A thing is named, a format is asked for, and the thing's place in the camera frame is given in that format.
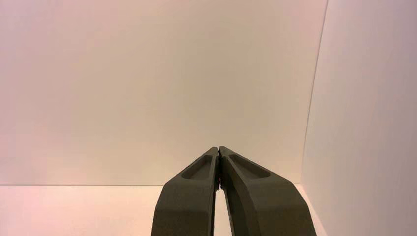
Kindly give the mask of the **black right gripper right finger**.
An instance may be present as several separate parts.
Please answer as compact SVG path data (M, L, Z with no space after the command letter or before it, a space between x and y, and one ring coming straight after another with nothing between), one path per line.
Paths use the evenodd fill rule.
M316 235L308 205L292 182L225 146L219 155L232 235Z

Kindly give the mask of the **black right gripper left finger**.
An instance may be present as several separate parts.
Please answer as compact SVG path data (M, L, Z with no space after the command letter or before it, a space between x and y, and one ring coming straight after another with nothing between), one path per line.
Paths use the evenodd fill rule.
M166 182L155 206L151 235L213 235L218 165L218 148L211 147Z

